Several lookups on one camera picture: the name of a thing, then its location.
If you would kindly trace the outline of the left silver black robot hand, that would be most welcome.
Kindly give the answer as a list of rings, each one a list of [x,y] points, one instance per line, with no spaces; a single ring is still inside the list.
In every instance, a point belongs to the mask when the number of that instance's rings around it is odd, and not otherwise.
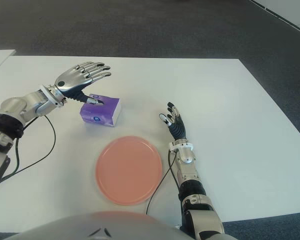
[[[68,99],[86,104],[103,105],[102,101],[85,95],[83,89],[100,79],[109,77],[110,69],[110,66],[102,62],[83,62],[62,73],[56,79],[55,86]]]

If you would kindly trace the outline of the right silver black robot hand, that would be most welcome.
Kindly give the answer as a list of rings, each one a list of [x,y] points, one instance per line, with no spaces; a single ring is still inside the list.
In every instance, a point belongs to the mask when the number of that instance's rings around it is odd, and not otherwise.
[[[160,113],[159,118],[166,124],[175,141],[186,139],[186,128],[179,110],[172,102],[167,103],[167,110],[168,114]]]

